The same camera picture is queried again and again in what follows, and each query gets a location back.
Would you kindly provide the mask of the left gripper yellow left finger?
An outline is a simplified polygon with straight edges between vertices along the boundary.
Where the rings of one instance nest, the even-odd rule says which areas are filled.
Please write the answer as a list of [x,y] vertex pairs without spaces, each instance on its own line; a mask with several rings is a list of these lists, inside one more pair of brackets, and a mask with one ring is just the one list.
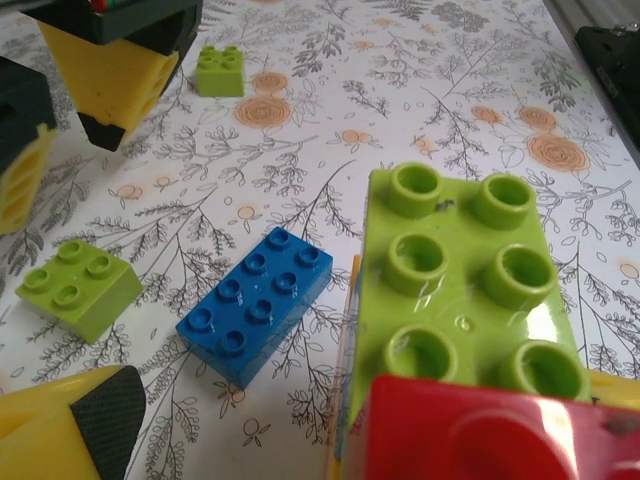
[[108,366],[1,397],[3,479],[122,479],[145,415],[130,365]]

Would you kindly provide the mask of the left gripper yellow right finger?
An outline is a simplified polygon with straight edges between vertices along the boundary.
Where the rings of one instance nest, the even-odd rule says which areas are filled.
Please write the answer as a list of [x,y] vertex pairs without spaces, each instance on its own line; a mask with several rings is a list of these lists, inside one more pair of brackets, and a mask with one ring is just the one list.
[[587,370],[592,391],[592,402],[616,408],[640,408],[640,382],[603,373]]

